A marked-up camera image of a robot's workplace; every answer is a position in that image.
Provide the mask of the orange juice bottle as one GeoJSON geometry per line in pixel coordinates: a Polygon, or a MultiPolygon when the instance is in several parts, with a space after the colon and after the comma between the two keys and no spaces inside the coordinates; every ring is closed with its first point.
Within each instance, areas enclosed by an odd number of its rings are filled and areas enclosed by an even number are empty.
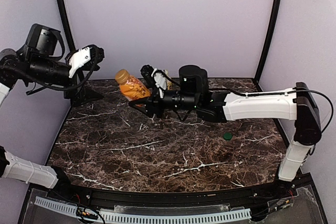
{"type": "Polygon", "coordinates": [[[131,74],[126,83],[118,85],[121,93],[129,101],[146,98],[151,95],[151,91],[138,78],[131,74]]]}

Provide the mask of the gold bottle cap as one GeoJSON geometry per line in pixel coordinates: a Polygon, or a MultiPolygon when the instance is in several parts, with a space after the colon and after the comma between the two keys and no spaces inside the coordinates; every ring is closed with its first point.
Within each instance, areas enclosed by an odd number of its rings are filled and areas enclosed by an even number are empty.
{"type": "Polygon", "coordinates": [[[129,76],[130,74],[127,70],[121,69],[115,74],[115,80],[118,84],[123,85],[124,83],[127,82],[127,80],[129,79],[129,76]]]}

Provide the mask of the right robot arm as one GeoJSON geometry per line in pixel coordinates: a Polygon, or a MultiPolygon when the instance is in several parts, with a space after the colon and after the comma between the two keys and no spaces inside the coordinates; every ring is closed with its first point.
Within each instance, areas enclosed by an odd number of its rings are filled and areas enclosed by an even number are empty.
{"type": "Polygon", "coordinates": [[[280,163],[278,179],[292,181],[309,151],[321,140],[318,106],[312,91],[303,82],[295,87],[271,92],[239,93],[228,89],[211,89],[207,71],[195,65],[179,69],[178,90],[169,90],[169,77],[159,69],[145,65],[141,75],[152,94],[129,102],[129,106],[148,117],[161,117],[166,110],[177,113],[195,111],[206,122],[225,123],[241,119],[284,119],[294,121],[295,134],[280,163]]]}

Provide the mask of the green bottle cap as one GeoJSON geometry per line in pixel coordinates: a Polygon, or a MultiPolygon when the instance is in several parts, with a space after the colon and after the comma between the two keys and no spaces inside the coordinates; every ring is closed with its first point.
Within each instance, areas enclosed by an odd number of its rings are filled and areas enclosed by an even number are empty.
{"type": "Polygon", "coordinates": [[[226,141],[230,141],[232,139],[233,135],[231,133],[224,133],[223,135],[223,139],[226,140],[226,141]]]}

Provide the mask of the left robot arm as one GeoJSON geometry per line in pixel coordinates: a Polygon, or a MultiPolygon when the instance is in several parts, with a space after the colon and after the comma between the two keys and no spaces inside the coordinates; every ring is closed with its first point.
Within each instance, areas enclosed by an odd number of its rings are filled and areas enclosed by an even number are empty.
{"type": "MultiPolygon", "coordinates": [[[[39,84],[27,95],[44,89],[61,91],[66,99],[75,105],[99,100],[102,95],[85,87],[92,73],[99,70],[99,63],[104,59],[104,50],[96,45],[88,45],[75,50],[67,56],[55,56],[56,46],[65,45],[59,30],[33,24],[23,46],[18,50],[1,51],[1,101],[4,101],[18,80],[26,86],[39,84]]],[[[19,158],[1,148],[1,177],[20,180],[54,189],[70,181],[59,167],[43,166],[19,158]]]]}

